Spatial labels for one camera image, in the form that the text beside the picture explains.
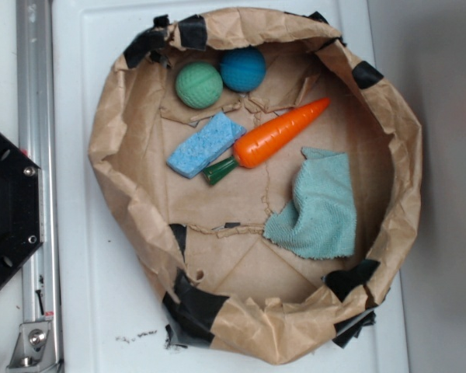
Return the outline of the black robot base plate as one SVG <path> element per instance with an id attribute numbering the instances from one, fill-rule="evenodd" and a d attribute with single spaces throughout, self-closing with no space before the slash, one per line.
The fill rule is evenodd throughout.
<path id="1" fill-rule="evenodd" d="M 0 133 L 0 290 L 42 244 L 40 168 Z"/>

